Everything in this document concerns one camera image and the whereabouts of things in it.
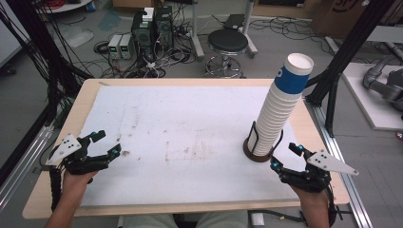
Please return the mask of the white stand leg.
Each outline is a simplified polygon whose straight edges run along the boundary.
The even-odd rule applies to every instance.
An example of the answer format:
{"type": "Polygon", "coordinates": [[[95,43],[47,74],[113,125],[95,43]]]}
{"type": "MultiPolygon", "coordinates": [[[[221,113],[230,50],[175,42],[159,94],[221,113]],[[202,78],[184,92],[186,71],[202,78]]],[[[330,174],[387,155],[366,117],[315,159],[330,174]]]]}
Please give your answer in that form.
{"type": "Polygon", "coordinates": [[[250,38],[248,32],[249,32],[249,25],[251,23],[251,17],[252,17],[252,12],[253,12],[253,7],[255,5],[256,0],[247,0],[246,4],[246,10],[245,10],[245,15],[244,15],[244,23],[242,28],[240,28],[240,32],[246,37],[248,41],[248,47],[247,51],[250,55],[251,58],[254,58],[259,52],[253,43],[252,39],[250,38]]]}
{"type": "Polygon", "coordinates": [[[200,62],[204,58],[204,52],[198,36],[198,0],[192,2],[192,30],[190,32],[193,48],[196,53],[196,59],[200,62]]]}

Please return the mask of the person's left hand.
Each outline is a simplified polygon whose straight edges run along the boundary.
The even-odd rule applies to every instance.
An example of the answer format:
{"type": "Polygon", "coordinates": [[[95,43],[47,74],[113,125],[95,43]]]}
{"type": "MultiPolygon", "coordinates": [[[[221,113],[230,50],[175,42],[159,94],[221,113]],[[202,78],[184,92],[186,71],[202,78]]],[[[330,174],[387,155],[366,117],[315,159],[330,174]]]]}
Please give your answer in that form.
{"type": "Polygon", "coordinates": [[[86,186],[96,174],[97,171],[84,175],[72,175],[66,171],[63,180],[62,195],[72,199],[82,197],[86,191],[86,186]]]}

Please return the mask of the aluminium rail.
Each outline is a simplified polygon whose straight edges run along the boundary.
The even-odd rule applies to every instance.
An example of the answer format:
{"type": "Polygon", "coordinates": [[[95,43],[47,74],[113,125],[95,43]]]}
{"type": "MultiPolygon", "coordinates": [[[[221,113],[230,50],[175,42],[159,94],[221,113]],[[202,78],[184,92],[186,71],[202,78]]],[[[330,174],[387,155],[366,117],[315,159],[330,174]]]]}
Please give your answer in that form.
{"type": "MultiPolygon", "coordinates": [[[[327,151],[335,156],[337,159],[340,159],[342,162],[344,158],[342,156],[341,150],[337,144],[335,138],[332,138],[328,131],[325,128],[325,113],[321,107],[315,107],[311,104],[305,104],[310,113],[312,114],[312,119],[317,126],[317,130],[319,135],[321,136],[324,145],[326,146],[327,151]]],[[[355,183],[353,181],[353,176],[350,174],[339,174],[341,181],[346,188],[349,199],[349,207],[352,210],[353,217],[355,219],[357,228],[374,228],[372,222],[369,218],[369,215],[365,209],[365,206],[359,196],[359,193],[355,187],[355,183]]]]}
{"type": "Polygon", "coordinates": [[[52,125],[43,126],[23,150],[22,158],[11,170],[10,175],[0,186],[0,213],[6,208],[15,191],[39,158],[54,131],[52,125]]]}

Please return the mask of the cardboard box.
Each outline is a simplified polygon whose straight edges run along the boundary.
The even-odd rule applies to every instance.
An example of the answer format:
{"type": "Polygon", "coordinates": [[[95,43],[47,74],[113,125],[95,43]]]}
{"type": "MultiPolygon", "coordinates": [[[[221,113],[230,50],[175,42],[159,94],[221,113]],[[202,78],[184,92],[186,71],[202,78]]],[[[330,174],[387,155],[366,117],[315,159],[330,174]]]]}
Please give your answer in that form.
{"type": "Polygon", "coordinates": [[[115,8],[151,8],[160,2],[160,0],[112,0],[115,8]]]}
{"type": "Polygon", "coordinates": [[[370,0],[320,0],[312,20],[315,34],[346,38],[370,0]]]}

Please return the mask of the white floor board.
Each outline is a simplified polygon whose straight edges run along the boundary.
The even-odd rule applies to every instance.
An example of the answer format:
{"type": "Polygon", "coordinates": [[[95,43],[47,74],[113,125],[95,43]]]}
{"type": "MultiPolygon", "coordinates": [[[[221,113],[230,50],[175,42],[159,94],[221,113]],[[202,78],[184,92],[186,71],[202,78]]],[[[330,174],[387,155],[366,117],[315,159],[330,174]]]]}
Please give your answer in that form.
{"type": "Polygon", "coordinates": [[[362,85],[364,74],[371,67],[371,64],[350,63],[343,72],[343,79],[372,129],[403,131],[403,113],[394,109],[380,94],[362,85]]]}

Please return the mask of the black frame post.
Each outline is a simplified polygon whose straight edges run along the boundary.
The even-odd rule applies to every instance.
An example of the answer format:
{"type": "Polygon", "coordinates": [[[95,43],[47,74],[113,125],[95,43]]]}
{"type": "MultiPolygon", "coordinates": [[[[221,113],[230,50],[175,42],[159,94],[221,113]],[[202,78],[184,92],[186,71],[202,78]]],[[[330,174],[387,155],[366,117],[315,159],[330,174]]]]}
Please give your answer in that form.
{"type": "Polygon", "coordinates": [[[17,39],[48,85],[46,123],[50,124],[57,117],[59,103],[64,105],[69,98],[75,99],[84,80],[93,79],[93,76],[64,57],[33,0],[5,1],[27,33],[28,41],[25,41],[23,32],[5,13],[0,13],[0,20],[17,39]]]}
{"type": "Polygon", "coordinates": [[[368,7],[347,35],[331,63],[319,75],[308,80],[306,87],[315,86],[315,88],[306,97],[307,103],[314,107],[321,107],[323,99],[328,97],[324,127],[332,138],[335,136],[334,116],[338,81],[345,68],[353,60],[361,46],[367,41],[394,1],[370,0],[368,7]]]}

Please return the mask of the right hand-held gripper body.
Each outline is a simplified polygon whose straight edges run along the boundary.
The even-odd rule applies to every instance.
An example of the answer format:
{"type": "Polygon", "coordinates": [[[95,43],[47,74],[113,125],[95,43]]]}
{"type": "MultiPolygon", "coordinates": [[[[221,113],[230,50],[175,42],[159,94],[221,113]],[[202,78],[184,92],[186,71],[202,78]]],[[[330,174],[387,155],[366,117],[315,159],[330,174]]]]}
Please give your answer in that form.
{"type": "Polygon", "coordinates": [[[293,170],[283,165],[286,175],[280,180],[311,193],[328,189],[332,180],[330,172],[357,176],[359,172],[326,152],[312,152],[313,156],[305,161],[302,171],[293,170]]]}

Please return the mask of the black computer tower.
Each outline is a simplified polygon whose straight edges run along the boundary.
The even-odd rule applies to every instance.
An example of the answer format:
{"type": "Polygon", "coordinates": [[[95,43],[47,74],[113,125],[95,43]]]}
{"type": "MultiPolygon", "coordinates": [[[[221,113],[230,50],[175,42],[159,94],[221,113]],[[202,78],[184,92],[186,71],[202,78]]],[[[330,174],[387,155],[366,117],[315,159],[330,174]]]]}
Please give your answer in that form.
{"type": "Polygon", "coordinates": [[[153,61],[154,42],[155,42],[155,25],[154,22],[146,22],[143,20],[144,10],[139,10],[135,13],[131,32],[136,46],[144,53],[144,57],[148,61],[153,61]]]}
{"type": "Polygon", "coordinates": [[[162,48],[173,47],[172,7],[161,6],[156,8],[155,23],[158,40],[162,48]]]}

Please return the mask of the black round stool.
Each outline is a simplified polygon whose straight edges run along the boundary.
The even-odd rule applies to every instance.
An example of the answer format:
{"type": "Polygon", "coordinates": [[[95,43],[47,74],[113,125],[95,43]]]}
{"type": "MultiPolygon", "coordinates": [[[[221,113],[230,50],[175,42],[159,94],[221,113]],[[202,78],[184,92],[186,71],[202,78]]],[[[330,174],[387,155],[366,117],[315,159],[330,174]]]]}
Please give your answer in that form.
{"type": "Polygon", "coordinates": [[[205,74],[218,78],[243,78],[243,71],[235,56],[248,48],[247,38],[235,29],[223,28],[211,32],[208,46],[217,53],[205,63],[205,74]]]}

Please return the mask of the stack of white paper cups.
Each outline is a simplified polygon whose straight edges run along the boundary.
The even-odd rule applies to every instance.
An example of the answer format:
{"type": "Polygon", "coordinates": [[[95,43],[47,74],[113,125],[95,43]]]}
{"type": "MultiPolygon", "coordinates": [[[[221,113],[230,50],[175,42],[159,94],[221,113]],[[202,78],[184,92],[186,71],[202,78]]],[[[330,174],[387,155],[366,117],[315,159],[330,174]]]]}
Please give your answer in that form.
{"type": "MultiPolygon", "coordinates": [[[[306,87],[313,67],[314,61],[302,53],[291,53],[285,59],[255,120],[259,132],[256,155],[267,154],[277,141],[306,87]]],[[[255,136],[252,136],[249,148],[252,148],[254,139],[255,136]]]]}

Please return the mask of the dark wire cup holder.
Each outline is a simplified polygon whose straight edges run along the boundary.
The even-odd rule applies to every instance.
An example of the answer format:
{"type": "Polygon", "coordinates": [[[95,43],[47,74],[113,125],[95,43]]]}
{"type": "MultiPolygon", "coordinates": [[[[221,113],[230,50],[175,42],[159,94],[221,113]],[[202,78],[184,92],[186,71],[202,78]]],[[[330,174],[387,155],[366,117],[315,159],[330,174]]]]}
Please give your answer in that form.
{"type": "Polygon", "coordinates": [[[251,129],[249,131],[249,134],[248,134],[247,138],[244,140],[243,145],[242,145],[243,153],[248,159],[250,159],[253,162],[268,162],[273,157],[275,150],[281,143],[281,141],[283,139],[283,135],[284,135],[284,132],[280,131],[276,143],[270,148],[270,150],[267,154],[256,155],[255,152],[256,152],[257,144],[259,142],[259,132],[257,130],[256,122],[253,122],[251,125],[251,129]],[[250,142],[250,139],[252,138],[252,136],[255,136],[255,139],[253,140],[252,148],[249,148],[248,143],[250,142]]]}

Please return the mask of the small white adapter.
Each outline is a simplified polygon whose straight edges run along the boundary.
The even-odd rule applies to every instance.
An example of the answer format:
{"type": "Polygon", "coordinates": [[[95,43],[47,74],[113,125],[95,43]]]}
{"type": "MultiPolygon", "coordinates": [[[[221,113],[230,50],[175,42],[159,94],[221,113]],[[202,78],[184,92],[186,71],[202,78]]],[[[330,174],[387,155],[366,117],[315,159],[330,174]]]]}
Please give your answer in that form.
{"type": "Polygon", "coordinates": [[[250,219],[253,228],[264,228],[265,222],[262,213],[252,213],[250,219]]]}

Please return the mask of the black flat device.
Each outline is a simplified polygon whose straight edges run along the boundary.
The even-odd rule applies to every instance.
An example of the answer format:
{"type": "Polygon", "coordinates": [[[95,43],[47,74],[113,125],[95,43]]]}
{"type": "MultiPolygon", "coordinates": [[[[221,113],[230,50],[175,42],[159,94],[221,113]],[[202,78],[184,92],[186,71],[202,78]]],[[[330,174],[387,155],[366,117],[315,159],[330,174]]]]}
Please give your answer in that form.
{"type": "Polygon", "coordinates": [[[238,29],[244,21],[244,14],[230,14],[223,24],[225,29],[238,29]]]}

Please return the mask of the person's right hand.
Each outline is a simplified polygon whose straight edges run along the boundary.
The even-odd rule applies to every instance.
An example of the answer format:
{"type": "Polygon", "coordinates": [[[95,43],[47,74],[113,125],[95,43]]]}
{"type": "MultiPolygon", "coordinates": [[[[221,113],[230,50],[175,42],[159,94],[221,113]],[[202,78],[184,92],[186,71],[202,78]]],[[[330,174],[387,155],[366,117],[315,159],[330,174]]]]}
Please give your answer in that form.
{"type": "Polygon", "coordinates": [[[325,191],[321,191],[320,193],[311,193],[295,186],[292,189],[297,194],[300,204],[303,208],[326,208],[328,206],[328,198],[325,191]]]}

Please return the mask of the grey bench power supply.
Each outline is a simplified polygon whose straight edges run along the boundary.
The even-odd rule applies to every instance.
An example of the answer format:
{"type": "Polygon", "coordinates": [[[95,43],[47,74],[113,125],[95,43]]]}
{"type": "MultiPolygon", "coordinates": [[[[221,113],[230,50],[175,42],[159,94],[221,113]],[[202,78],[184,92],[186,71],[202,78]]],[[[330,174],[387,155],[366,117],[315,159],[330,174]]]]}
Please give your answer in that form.
{"type": "Polygon", "coordinates": [[[130,34],[124,34],[120,41],[120,50],[124,59],[130,59],[134,51],[134,43],[130,34]]]}
{"type": "Polygon", "coordinates": [[[121,35],[114,35],[108,43],[108,51],[112,59],[121,59],[122,54],[120,52],[121,35]]]}

